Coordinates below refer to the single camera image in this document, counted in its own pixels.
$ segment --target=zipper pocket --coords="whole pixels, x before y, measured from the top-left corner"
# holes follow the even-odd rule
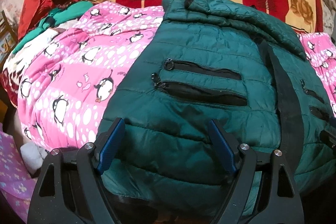
[[[242,77],[239,73],[234,72],[229,69],[218,69],[218,68],[210,68],[206,66],[202,66],[189,61],[179,61],[172,60],[171,58],[167,58],[163,64],[163,68],[165,70],[183,70],[195,72],[203,75],[217,76],[221,78],[229,78],[235,80],[241,80]]]
[[[313,114],[315,117],[323,120],[323,121],[326,121],[326,122],[329,122],[329,115],[327,112],[324,112],[323,110],[317,108],[317,107],[313,107],[313,106],[310,106],[309,107],[309,110],[310,110],[310,113]]]
[[[324,104],[324,100],[323,98],[321,98],[320,96],[317,95],[317,93],[313,90],[308,90],[306,89],[306,85],[304,80],[301,79],[301,86],[303,88],[303,92],[309,96],[315,97],[316,99],[318,99],[322,104]]]
[[[247,106],[247,99],[245,97],[231,91],[212,90],[175,81],[161,81],[157,73],[153,73],[151,77],[154,82],[155,89],[174,97],[200,103]]]

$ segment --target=quilted jacket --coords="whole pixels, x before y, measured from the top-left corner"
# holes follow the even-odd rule
[[[102,176],[108,191],[213,216],[231,179],[207,133],[214,118],[258,151],[271,153],[286,141],[283,152],[301,193],[335,172],[332,150],[319,137],[332,130],[328,96],[288,25],[229,0],[162,5],[161,26],[98,129],[105,132],[117,117],[126,121],[116,159]],[[256,173],[245,214],[259,182]]]

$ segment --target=green blanket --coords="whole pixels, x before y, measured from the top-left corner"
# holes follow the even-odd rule
[[[68,6],[65,10],[60,8],[52,9],[47,17],[40,20],[38,26],[34,30],[31,30],[21,39],[21,41],[13,49],[13,54],[16,54],[26,43],[42,34],[49,27],[57,27],[64,22],[79,18],[92,6],[93,4],[91,2],[82,0]]]
[[[255,150],[270,153],[279,147],[284,130],[278,116],[280,95],[274,72],[252,37],[270,46],[296,94],[303,148],[298,141],[293,171],[300,192],[318,187],[335,172],[332,150],[319,138],[321,130],[332,129],[311,111],[331,116],[329,99],[288,25],[229,0],[164,0],[162,5],[162,24],[110,99],[98,129],[105,132],[117,117],[126,121],[116,159],[102,176],[108,191],[169,210],[213,216],[231,177],[212,147],[208,122],[218,119]],[[178,66],[183,63],[208,72],[188,71]],[[216,69],[223,74],[209,73]],[[306,94],[302,81],[319,98]],[[214,96],[200,92],[192,98],[191,85]],[[245,214],[253,209],[259,182],[256,173]]]

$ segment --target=penguin print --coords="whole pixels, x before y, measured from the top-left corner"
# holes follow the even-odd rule
[[[22,97],[28,97],[30,93],[30,88],[32,86],[32,83],[28,81],[28,79],[24,79],[20,86],[21,96]]]
[[[112,71],[113,70],[111,70],[109,77],[102,79],[98,85],[94,85],[95,89],[97,89],[97,98],[95,100],[97,103],[106,100],[113,92]]]
[[[28,138],[28,139],[32,139],[32,135],[31,135],[31,133],[30,133],[30,131],[29,131],[29,129],[28,128],[25,128],[25,130],[24,130],[24,134],[26,135],[26,137]]]
[[[110,28],[111,26],[112,26],[111,23],[105,23],[105,24],[102,25],[102,27],[99,28],[98,32],[106,30],[106,29]]]
[[[328,58],[333,57],[333,53],[330,50],[326,50],[325,53],[327,54]]]
[[[69,102],[62,97],[63,95],[53,101],[52,110],[54,111],[55,122],[59,122],[63,126],[65,112],[67,111],[67,106],[69,105]]]
[[[308,41],[307,44],[308,44],[308,47],[309,47],[313,52],[315,52],[315,51],[314,51],[314,49],[315,49],[315,44],[311,43],[310,41]]]
[[[133,42],[137,42],[139,41],[141,38],[143,38],[143,34],[141,34],[140,32],[139,33],[136,33],[135,35],[133,35],[132,37],[130,37],[129,41],[131,43]]]
[[[96,16],[101,16],[99,9],[92,9],[91,12],[90,12],[90,15],[91,15],[90,18],[96,17]]]
[[[59,65],[59,69],[55,69],[51,73],[49,73],[49,76],[51,77],[51,83],[56,79],[60,71],[61,71],[61,65]]]
[[[43,131],[42,131],[40,124],[37,122],[37,120],[35,121],[35,124],[33,124],[32,126],[33,128],[37,129],[38,133],[40,134],[41,139],[44,141]]]
[[[83,63],[87,62],[93,62],[97,53],[100,51],[101,47],[94,47],[90,50],[88,50],[85,54],[82,55],[82,61]]]
[[[306,57],[307,57],[307,60],[311,61],[311,57],[307,52],[306,52]]]
[[[121,15],[127,15],[129,12],[129,8],[128,7],[122,7],[119,11],[119,14]]]
[[[121,29],[112,31],[112,33],[110,35],[117,35],[119,33],[121,33]]]
[[[139,18],[139,17],[142,17],[142,16],[145,16],[146,14],[142,14],[142,13],[140,13],[140,14],[136,14],[136,15],[134,15],[133,17],[134,18]]]
[[[52,56],[58,47],[59,42],[53,42],[43,51],[43,53],[45,56]]]
[[[163,21],[163,17],[157,17],[156,19],[154,19],[152,24],[161,24]]]
[[[90,38],[86,39],[85,41],[83,42],[77,42],[78,45],[79,45],[79,49],[82,50],[84,49],[86,46],[87,46],[87,42],[89,41]]]
[[[322,63],[322,67],[324,67],[324,68],[326,68],[326,69],[327,69],[327,68],[329,67],[329,65],[328,65],[328,63],[327,63],[327,62],[323,62],[323,63]]]

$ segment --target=pink blanket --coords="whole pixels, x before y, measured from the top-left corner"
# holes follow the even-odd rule
[[[22,132],[47,150],[95,141],[109,99],[163,14],[161,6],[130,9],[107,1],[57,36],[21,79]]]
[[[336,47],[327,33],[301,34],[307,59],[321,79],[336,117]]]

